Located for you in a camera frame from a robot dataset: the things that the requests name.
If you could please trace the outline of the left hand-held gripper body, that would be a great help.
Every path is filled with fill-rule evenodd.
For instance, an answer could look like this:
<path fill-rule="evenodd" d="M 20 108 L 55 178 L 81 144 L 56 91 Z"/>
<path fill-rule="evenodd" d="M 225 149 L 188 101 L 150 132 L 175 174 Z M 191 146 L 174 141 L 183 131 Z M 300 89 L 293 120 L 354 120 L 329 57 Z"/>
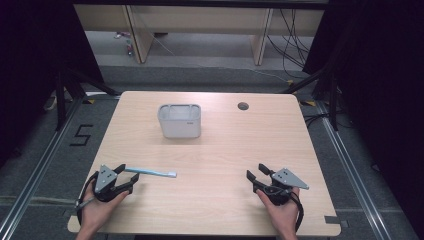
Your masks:
<path fill-rule="evenodd" d="M 106 165 L 101 165 L 100 169 L 94 174 L 95 186 L 93 187 L 93 194 L 101 202 L 110 202 L 125 191 L 129 194 L 133 192 L 133 187 L 128 190 L 116 189 L 116 181 L 119 174 L 116 174 L 113 170 Z"/>

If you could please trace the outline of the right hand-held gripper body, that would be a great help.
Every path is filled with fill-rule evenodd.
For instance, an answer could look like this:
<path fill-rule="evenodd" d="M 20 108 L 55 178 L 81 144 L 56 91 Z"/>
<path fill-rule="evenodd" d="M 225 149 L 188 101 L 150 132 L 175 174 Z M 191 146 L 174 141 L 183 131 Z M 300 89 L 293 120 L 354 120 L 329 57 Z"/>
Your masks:
<path fill-rule="evenodd" d="M 271 179 L 269 185 L 264 183 L 263 187 L 253 185 L 253 191 L 261 190 L 274 205 L 284 205 L 290 199 L 294 187 L 309 189 L 309 186 L 288 168 L 274 171 L 274 174 L 269 177 Z"/>

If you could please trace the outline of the light blue toothbrush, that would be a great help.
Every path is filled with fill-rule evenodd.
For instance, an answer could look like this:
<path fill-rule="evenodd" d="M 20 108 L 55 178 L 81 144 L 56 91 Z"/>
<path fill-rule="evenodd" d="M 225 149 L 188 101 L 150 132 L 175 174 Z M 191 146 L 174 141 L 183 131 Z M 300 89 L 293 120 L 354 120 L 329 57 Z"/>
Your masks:
<path fill-rule="evenodd" d="M 139 173 L 139 174 L 145 174 L 145 175 L 153 175 L 153 176 L 160 176 L 160 177 L 169 177 L 169 178 L 176 178 L 177 173 L 176 172 L 159 172 L 155 170 L 149 170 L 149 169 L 141 169 L 141 168 L 125 168 L 126 172 L 132 172 L 132 173 Z"/>

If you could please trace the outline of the white plastic holder box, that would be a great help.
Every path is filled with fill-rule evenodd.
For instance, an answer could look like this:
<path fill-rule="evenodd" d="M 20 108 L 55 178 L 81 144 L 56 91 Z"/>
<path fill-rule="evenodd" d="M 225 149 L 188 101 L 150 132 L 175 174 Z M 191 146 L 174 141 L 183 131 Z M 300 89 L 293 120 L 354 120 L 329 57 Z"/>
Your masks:
<path fill-rule="evenodd" d="M 164 104 L 158 121 L 166 138 L 197 138 L 201 135 L 201 107 L 197 104 Z"/>

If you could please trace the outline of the person's right hand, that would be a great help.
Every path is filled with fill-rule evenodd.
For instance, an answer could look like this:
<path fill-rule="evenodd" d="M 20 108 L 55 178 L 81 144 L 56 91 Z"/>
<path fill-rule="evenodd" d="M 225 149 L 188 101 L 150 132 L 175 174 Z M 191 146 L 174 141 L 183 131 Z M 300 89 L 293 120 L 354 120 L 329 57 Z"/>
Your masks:
<path fill-rule="evenodd" d="M 257 190 L 256 194 L 264 204 L 277 233 L 296 232 L 295 228 L 299 210 L 293 200 L 289 200 L 284 205 L 276 206 L 261 190 Z"/>

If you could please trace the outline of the person's left hand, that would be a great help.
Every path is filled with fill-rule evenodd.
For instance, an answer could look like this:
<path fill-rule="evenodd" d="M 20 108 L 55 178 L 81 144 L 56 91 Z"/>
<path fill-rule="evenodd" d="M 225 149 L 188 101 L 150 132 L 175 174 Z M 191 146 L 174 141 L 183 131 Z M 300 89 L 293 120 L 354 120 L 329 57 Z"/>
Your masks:
<path fill-rule="evenodd" d="M 94 198 L 82 208 L 80 230 L 96 232 L 100 230 L 128 194 L 129 193 L 127 191 L 122 192 L 110 202 L 101 202 Z"/>

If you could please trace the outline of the metal floor rail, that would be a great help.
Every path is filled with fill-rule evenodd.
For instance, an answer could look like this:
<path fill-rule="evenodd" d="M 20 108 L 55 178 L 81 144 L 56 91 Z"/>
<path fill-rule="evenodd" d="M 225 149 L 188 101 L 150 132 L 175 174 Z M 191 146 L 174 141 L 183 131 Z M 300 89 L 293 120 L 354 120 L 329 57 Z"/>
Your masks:
<path fill-rule="evenodd" d="M 339 160 L 364 211 L 370 227 L 377 240 L 393 240 L 382 215 L 376 207 L 371 195 L 361 179 L 339 132 L 333 127 L 329 117 L 323 119 L 323 125 L 335 148 Z"/>
<path fill-rule="evenodd" d="M 50 166 L 54 155 L 59 149 L 60 144 L 68 131 L 69 125 L 81 104 L 82 99 L 76 99 L 70 104 L 65 114 L 65 120 L 62 126 L 54 132 L 48 146 L 43 152 L 43 155 L 26 181 L 23 190 L 16 197 L 16 200 L 13 202 L 6 218 L 2 221 L 2 224 L 0 225 L 0 240 L 10 240 L 13 236 L 15 229 L 22 219 L 35 191 L 38 189 L 42 178 Z"/>

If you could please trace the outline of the wooden bench frame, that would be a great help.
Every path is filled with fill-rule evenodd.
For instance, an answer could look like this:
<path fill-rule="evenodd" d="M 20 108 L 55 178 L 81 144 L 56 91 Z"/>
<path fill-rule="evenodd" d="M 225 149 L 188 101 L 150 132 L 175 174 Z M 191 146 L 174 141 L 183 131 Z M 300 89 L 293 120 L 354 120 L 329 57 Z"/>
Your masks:
<path fill-rule="evenodd" d="M 313 37 L 321 10 L 135 5 L 74 6 L 86 31 L 128 32 L 136 61 L 147 60 L 155 33 L 239 34 L 250 37 L 254 64 L 262 64 L 269 35 Z"/>

